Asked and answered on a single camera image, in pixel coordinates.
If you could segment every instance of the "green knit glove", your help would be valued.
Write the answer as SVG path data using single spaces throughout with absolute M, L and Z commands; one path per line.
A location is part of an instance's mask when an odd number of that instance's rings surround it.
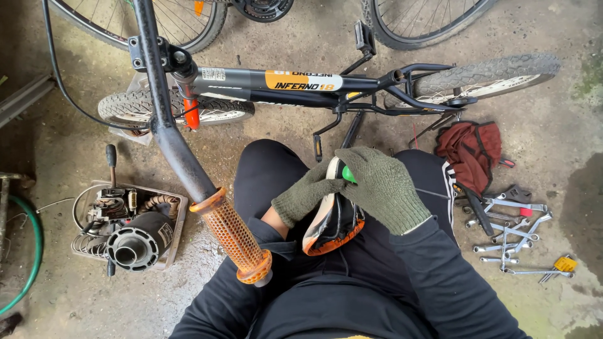
M 339 192 L 344 179 L 325 179 L 329 161 L 323 161 L 310 169 L 298 182 L 272 200 L 272 207 L 289 229 L 310 213 L 322 198 Z
M 336 150 L 335 155 L 358 183 L 349 183 L 340 193 L 379 220 L 391 234 L 408 233 L 431 216 L 401 161 L 368 147 Z

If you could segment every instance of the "handlebar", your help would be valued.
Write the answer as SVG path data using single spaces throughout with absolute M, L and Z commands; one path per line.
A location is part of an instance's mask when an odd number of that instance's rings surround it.
M 226 190 L 216 188 L 180 134 L 171 112 L 168 82 L 160 59 L 153 2 L 133 2 L 153 102 L 150 127 L 155 142 L 195 202 L 191 212 L 203 216 L 224 251 L 239 268 L 237 278 L 245 284 L 264 286 L 272 277 L 271 253 L 260 249 L 249 228 L 226 200 Z

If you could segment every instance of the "warning label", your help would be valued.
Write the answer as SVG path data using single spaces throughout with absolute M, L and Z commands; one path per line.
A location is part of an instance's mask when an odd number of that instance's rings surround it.
M 201 67 L 201 78 L 203 80 L 226 80 L 224 68 Z
M 172 242 L 174 230 L 172 230 L 172 227 L 170 227 L 168 223 L 165 223 L 159 229 L 159 235 L 161 236 L 161 239 L 163 239 L 163 247 L 165 248 Z

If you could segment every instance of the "green hose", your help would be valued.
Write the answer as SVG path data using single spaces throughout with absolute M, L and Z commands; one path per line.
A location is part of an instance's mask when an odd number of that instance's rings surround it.
M 44 249 L 42 224 L 40 222 L 40 219 L 38 218 L 38 214 L 36 213 L 36 211 L 25 200 L 19 197 L 9 195 L 8 199 L 10 201 L 14 201 L 19 206 L 21 206 L 27 216 L 31 219 L 31 223 L 34 226 L 34 233 L 36 235 L 36 257 L 34 258 L 34 266 L 31 268 L 30 277 L 27 279 L 25 286 L 23 286 L 21 292 L 13 299 L 13 301 L 11 301 L 10 303 L 8 303 L 8 305 L 0 309 L 0 315 L 15 306 L 15 304 L 17 304 L 27 294 L 27 291 L 29 291 L 30 287 L 33 285 L 34 280 L 36 280 L 37 273 L 40 270 L 40 264 L 42 263 L 42 250 Z

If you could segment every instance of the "chainring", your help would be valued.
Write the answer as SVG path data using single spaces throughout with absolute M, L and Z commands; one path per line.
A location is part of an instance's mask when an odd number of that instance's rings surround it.
M 293 0 L 232 0 L 232 4 L 246 18 L 268 23 L 284 17 L 293 6 Z

